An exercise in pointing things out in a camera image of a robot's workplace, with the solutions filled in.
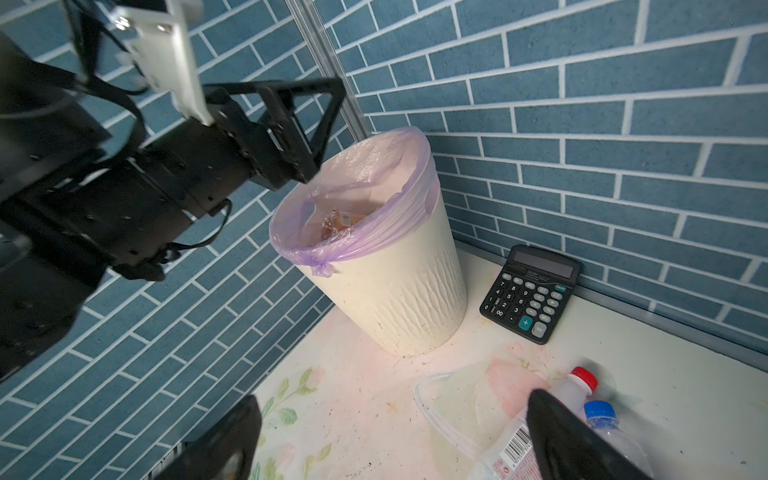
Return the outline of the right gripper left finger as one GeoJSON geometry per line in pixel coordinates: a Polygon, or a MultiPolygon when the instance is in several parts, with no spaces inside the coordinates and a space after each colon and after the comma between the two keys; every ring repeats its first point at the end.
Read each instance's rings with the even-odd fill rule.
{"type": "Polygon", "coordinates": [[[187,443],[150,479],[248,479],[261,433],[262,414],[253,394],[239,400],[215,425],[187,443]]]}

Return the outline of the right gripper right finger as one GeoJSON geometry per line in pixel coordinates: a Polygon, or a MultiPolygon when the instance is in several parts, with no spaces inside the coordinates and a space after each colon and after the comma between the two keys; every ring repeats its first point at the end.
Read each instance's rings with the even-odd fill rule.
{"type": "Polygon", "coordinates": [[[544,479],[648,477],[545,390],[530,394],[526,422],[544,479]]]}

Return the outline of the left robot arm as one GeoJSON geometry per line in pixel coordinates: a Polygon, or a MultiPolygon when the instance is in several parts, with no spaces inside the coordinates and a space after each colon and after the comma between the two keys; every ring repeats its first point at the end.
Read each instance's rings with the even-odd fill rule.
{"type": "Polygon", "coordinates": [[[203,216],[231,215],[252,182],[320,171],[342,79],[204,87],[213,122],[154,141],[130,95],[33,61],[1,40],[1,375],[61,341],[107,270],[160,282],[203,216]]]}

